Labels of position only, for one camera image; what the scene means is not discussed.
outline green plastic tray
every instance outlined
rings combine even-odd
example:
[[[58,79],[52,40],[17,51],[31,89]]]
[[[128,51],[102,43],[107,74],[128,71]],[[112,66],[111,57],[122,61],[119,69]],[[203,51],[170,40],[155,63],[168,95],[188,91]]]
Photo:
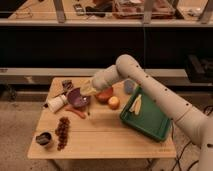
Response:
[[[139,114],[135,115],[129,109],[139,94],[141,94],[142,105]],[[171,126],[171,120],[140,87],[137,87],[130,97],[120,114],[120,118],[124,123],[156,141],[166,140]]]

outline cup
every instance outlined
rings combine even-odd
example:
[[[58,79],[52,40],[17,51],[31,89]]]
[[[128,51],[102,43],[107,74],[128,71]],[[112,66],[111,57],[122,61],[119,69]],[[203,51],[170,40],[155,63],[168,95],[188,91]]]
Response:
[[[43,132],[42,134],[36,136],[36,142],[46,149],[53,146],[52,136],[49,132]]]
[[[67,98],[65,95],[59,95],[53,99],[47,101],[47,105],[51,112],[55,113],[64,105],[67,104]]]

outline tiled floor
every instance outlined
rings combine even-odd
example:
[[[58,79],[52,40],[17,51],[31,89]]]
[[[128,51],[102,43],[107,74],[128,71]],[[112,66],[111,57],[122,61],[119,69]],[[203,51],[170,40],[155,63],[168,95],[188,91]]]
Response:
[[[19,92],[15,101],[10,101],[7,92],[1,92],[0,98],[0,170],[1,171],[53,171],[55,170],[46,160],[29,160],[27,151],[36,124],[40,117],[42,105],[47,91],[44,92]],[[184,98],[195,106],[203,109],[204,106],[213,104],[211,94],[182,93]],[[174,142],[178,153],[189,139],[175,127]],[[198,159],[199,149],[190,145],[181,158],[182,170]],[[57,160],[65,170],[75,171],[101,171],[122,170],[139,171],[147,165],[147,160]],[[160,159],[153,171],[170,171],[174,159]]]

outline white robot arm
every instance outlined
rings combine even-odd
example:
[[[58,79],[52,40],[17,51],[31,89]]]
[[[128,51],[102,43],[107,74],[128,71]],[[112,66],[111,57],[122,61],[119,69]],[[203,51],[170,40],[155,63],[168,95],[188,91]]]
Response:
[[[137,82],[160,109],[189,136],[191,141],[201,148],[198,170],[212,170],[213,117],[207,117],[191,103],[145,73],[133,57],[121,55],[115,65],[99,71],[90,82],[82,86],[81,93],[89,95],[102,91],[126,78]]]

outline bunch of grapes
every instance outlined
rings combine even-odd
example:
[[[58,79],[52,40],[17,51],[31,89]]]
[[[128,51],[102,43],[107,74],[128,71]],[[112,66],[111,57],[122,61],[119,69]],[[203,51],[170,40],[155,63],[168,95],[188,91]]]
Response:
[[[64,147],[67,145],[69,124],[70,121],[68,117],[62,117],[60,118],[58,127],[55,130],[55,134],[58,136],[59,140],[57,148],[59,151],[64,149]]]

